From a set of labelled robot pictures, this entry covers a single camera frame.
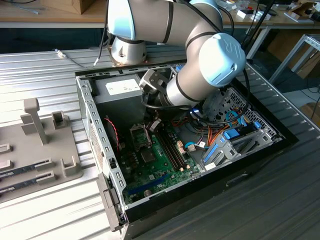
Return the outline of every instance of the black cable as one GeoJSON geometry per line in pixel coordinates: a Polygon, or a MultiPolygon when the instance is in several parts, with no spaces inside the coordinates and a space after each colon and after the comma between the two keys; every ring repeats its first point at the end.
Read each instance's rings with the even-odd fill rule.
{"type": "Polygon", "coordinates": [[[316,94],[316,93],[320,93],[320,85],[317,85],[315,87],[317,87],[317,91],[311,91],[310,86],[309,86],[309,78],[306,78],[306,87],[308,88],[310,93],[316,94]]]}
{"type": "MultiPolygon", "coordinates": [[[[313,59],[313,60],[312,60],[311,62],[309,62],[308,64],[304,64],[304,65],[299,69],[299,71],[301,72],[303,69],[305,69],[306,67],[310,66],[310,65],[311,65],[312,63],[314,63],[318,58],[320,58],[320,55],[317,56],[315,59],[313,59]]],[[[290,74],[290,76],[288,76],[287,78],[285,78],[283,81],[275,84],[274,86],[277,87],[277,86],[283,84],[284,82],[286,82],[287,80],[289,80],[295,73],[296,73],[296,72],[293,71],[293,72],[290,74]]]]}
{"type": "Polygon", "coordinates": [[[258,23],[256,24],[255,28],[253,29],[252,33],[250,34],[249,40],[247,41],[246,44],[244,44],[242,46],[242,49],[247,52],[247,49],[249,49],[249,46],[252,42],[252,40],[254,39],[254,36],[256,35],[257,31],[259,30],[262,22],[264,21],[265,17],[267,16],[269,10],[271,9],[271,7],[273,6],[273,4],[275,3],[276,0],[271,0],[269,2],[269,4],[266,6],[265,11],[263,12],[261,18],[259,19],[258,23]]]}
{"type": "Polygon", "coordinates": [[[306,95],[308,98],[310,98],[313,101],[316,101],[313,97],[310,97],[308,94],[306,94],[304,91],[300,90],[304,95],[306,95]]]}
{"type": "Polygon", "coordinates": [[[169,105],[169,106],[156,106],[156,105],[150,105],[145,102],[146,94],[143,92],[141,95],[141,103],[148,109],[153,110],[170,110],[170,109],[188,109],[191,110],[192,108],[189,105],[169,105]]]}
{"type": "Polygon", "coordinates": [[[240,118],[242,115],[244,115],[249,107],[249,102],[250,102],[250,82],[249,82],[249,77],[247,74],[246,69],[243,70],[243,74],[244,74],[244,78],[245,78],[245,84],[246,84],[246,88],[247,88],[247,96],[246,96],[246,103],[242,109],[242,112],[240,114],[238,114],[238,116],[227,120],[227,121],[210,121],[210,120],[206,120],[202,117],[200,117],[199,115],[197,115],[194,111],[194,109],[192,109],[192,113],[202,122],[207,123],[207,124],[228,124],[228,123],[232,123],[233,121],[237,120],[238,118],[240,118]]]}
{"type": "Polygon", "coordinates": [[[231,36],[234,36],[234,32],[235,32],[235,22],[234,22],[234,19],[232,18],[232,16],[231,16],[231,14],[230,14],[230,12],[228,11],[228,10],[226,10],[226,9],[224,9],[222,6],[218,6],[218,8],[222,11],[222,12],[224,12],[227,16],[228,16],[228,18],[230,19],[230,22],[231,22],[231,36]]]}
{"type": "Polygon", "coordinates": [[[247,39],[247,37],[248,37],[248,34],[250,33],[252,26],[254,25],[254,22],[255,22],[255,19],[256,19],[258,10],[259,10],[259,2],[258,2],[258,4],[257,4],[257,6],[256,6],[255,14],[254,14],[253,20],[252,20],[252,22],[251,22],[251,25],[250,25],[250,27],[249,27],[249,29],[248,29],[248,32],[245,34],[245,37],[244,37],[244,39],[242,40],[241,46],[244,46],[245,41],[246,41],[246,39],[247,39]]]}
{"type": "Polygon", "coordinates": [[[209,19],[206,15],[204,15],[198,8],[193,6],[186,0],[181,0],[183,4],[185,4],[188,8],[196,12],[203,20],[205,20],[217,33],[221,33],[221,30],[209,19]]]}
{"type": "Polygon", "coordinates": [[[107,32],[108,11],[109,11],[109,0],[106,0],[105,19],[104,19],[104,26],[103,26],[103,32],[102,32],[102,37],[101,37],[101,43],[100,43],[100,50],[99,50],[99,55],[94,62],[94,65],[96,65],[99,62],[101,55],[102,55],[102,49],[104,47],[105,35],[107,32]]]}
{"type": "Polygon", "coordinates": [[[318,100],[316,101],[316,103],[315,103],[315,105],[314,105],[313,113],[312,113],[312,115],[311,115],[311,120],[312,120],[312,118],[313,118],[313,117],[314,117],[314,115],[315,115],[316,108],[317,108],[317,105],[318,105],[318,102],[319,102],[319,101],[320,101],[320,96],[319,96],[318,100]]]}
{"type": "Polygon", "coordinates": [[[11,3],[11,4],[29,4],[29,3],[33,3],[35,1],[38,0],[31,0],[31,1],[25,1],[25,2],[20,2],[20,1],[11,1],[11,0],[1,0],[2,2],[6,2],[6,3],[11,3]]]}

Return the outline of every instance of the ribbed metal surface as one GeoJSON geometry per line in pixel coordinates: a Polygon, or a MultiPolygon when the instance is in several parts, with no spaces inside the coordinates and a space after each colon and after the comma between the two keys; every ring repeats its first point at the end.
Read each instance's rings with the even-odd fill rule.
{"type": "MultiPolygon", "coordinates": [[[[150,46],[149,62],[184,58],[182,48],[150,46]]],[[[98,50],[64,51],[85,66],[92,66],[98,50]]],[[[104,51],[97,68],[111,67],[104,51]]],[[[0,204],[1,239],[119,239],[111,232],[96,184],[98,169],[81,120],[75,71],[83,71],[55,52],[0,55],[0,126],[20,123],[23,99],[38,98],[40,117],[63,110],[71,121],[83,176],[0,204]]]]}
{"type": "MultiPolygon", "coordinates": [[[[96,50],[65,51],[90,66],[96,50]]],[[[157,61],[183,56],[176,47],[149,48],[157,61]]],[[[99,67],[110,67],[103,54],[99,67]]],[[[41,117],[63,110],[84,175],[0,204],[2,239],[119,239],[110,231],[96,185],[97,168],[80,120],[74,71],[79,67],[53,52],[0,55],[0,126],[20,121],[22,100],[37,97],[41,117]]],[[[252,93],[296,136],[298,144],[250,180],[155,228],[141,239],[317,239],[320,184],[318,129],[248,69],[252,93]]]]}

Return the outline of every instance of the metal bracket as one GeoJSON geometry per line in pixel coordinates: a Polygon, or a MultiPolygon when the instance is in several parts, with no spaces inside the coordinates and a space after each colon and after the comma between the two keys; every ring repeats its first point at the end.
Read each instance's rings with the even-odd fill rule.
{"type": "Polygon", "coordinates": [[[123,228],[122,220],[116,209],[119,204],[119,199],[114,188],[109,189],[104,174],[100,173],[96,181],[98,189],[102,198],[102,203],[109,221],[110,229],[112,232],[118,231],[123,228]]]}

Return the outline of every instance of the red wire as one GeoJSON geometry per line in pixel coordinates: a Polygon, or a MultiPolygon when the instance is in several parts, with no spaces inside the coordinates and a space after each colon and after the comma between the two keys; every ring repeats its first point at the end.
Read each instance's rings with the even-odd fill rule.
{"type": "Polygon", "coordinates": [[[118,138],[118,132],[117,129],[115,127],[115,125],[113,124],[112,121],[110,121],[108,118],[104,118],[104,120],[106,120],[107,122],[109,122],[111,124],[111,126],[113,127],[113,130],[115,132],[115,138],[116,138],[116,150],[119,152],[119,138],[118,138]]]}

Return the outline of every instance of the black ram slot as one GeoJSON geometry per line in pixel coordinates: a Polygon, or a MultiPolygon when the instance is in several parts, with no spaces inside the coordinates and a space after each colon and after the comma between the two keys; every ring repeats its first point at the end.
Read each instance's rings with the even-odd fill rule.
{"type": "Polygon", "coordinates": [[[167,134],[164,134],[164,140],[168,143],[169,148],[171,149],[172,153],[175,155],[178,163],[179,163],[179,168],[184,168],[186,166],[185,161],[181,157],[180,153],[176,149],[176,146],[172,142],[172,140],[169,138],[167,134]]]}
{"type": "Polygon", "coordinates": [[[166,156],[169,158],[173,168],[175,171],[177,171],[179,169],[179,164],[177,163],[177,161],[175,160],[175,157],[171,154],[170,149],[167,147],[165,141],[163,140],[163,138],[160,136],[160,134],[157,134],[156,137],[158,138],[166,156]]]}

